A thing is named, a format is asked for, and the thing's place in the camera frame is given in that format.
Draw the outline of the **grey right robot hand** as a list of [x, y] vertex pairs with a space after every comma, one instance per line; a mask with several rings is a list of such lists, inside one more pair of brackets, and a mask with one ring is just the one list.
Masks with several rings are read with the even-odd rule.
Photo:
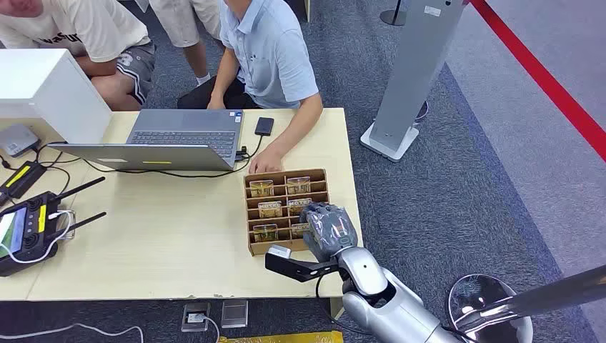
[[303, 240], [318, 262], [328, 262], [343, 249], [358, 246], [358, 235], [345, 208], [312, 202], [299, 216], [308, 230]]

